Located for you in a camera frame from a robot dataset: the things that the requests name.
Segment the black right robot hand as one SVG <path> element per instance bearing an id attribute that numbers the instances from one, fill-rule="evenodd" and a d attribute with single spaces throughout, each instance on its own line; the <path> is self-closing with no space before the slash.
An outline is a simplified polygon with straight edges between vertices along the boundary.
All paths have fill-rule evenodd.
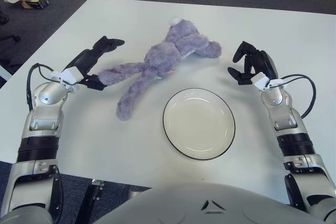
<path id="1" fill-rule="evenodd" d="M 252 44 L 243 41 L 233 56 L 233 63 L 244 59 L 244 72 L 228 67 L 228 73 L 239 85 L 252 84 L 252 78 L 262 72 L 270 80 L 278 79 L 278 72 L 272 58 L 263 50 L 256 49 Z"/>

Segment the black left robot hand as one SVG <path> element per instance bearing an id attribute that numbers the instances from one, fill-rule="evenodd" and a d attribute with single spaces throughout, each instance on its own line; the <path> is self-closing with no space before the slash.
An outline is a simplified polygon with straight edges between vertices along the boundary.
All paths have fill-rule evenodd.
<path id="1" fill-rule="evenodd" d="M 106 36 L 103 36 L 93 45 L 92 49 L 83 50 L 66 65 L 65 69 L 76 67 L 79 70 L 82 78 L 79 81 L 76 81 L 75 84 L 82 84 L 89 89 L 102 91 L 106 85 L 99 80 L 97 74 L 88 75 L 88 73 L 104 53 L 114 51 L 124 43 L 124 40 L 109 39 Z"/>

